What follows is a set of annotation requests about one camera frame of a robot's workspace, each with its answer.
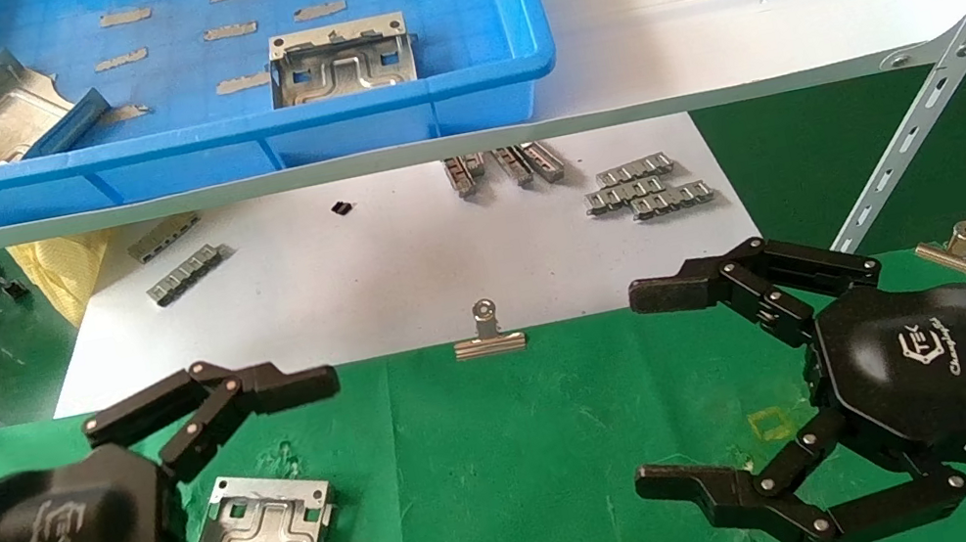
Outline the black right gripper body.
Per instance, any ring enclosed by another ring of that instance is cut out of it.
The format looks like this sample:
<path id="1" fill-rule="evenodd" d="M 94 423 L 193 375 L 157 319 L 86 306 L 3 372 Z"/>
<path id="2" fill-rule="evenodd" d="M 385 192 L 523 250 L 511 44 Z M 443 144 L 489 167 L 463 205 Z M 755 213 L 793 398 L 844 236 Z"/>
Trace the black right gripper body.
<path id="1" fill-rule="evenodd" d="M 966 463 L 966 285 L 843 294 L 815 320 L 845 443 L 890 471 Z"/>

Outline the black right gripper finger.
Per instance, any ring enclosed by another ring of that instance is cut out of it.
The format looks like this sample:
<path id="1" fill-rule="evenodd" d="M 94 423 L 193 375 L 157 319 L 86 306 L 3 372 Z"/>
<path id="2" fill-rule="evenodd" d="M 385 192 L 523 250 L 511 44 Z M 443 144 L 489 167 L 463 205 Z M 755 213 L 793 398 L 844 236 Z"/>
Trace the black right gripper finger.
<path id="1" fill-rule="evenodd" d="M 633 281 L 628 297 L 632 312 L 641 315 L 726 305 L 777 340 L 800 347 L 815 338 L 814 309 L 791 289 L 838 296 L 876 287 L 881 272 L 874 257 L 758 237 L 727 254 L 685 261 L 672 276 Z"/>
<path id="2" fill-rule="evenodd" d="M 966 498 L 963 473 L 908 460 L 910 481 L 833 508 L 806 503 L 799 487 L 850 433 L 843 412 L 820 410 L 759 473 L 649 464 L 634 475 L 636 493 L 657 502 L 691 502 L 715 528 L 759 530 L 779 542 L 876 542 L 947 519 Z"/>

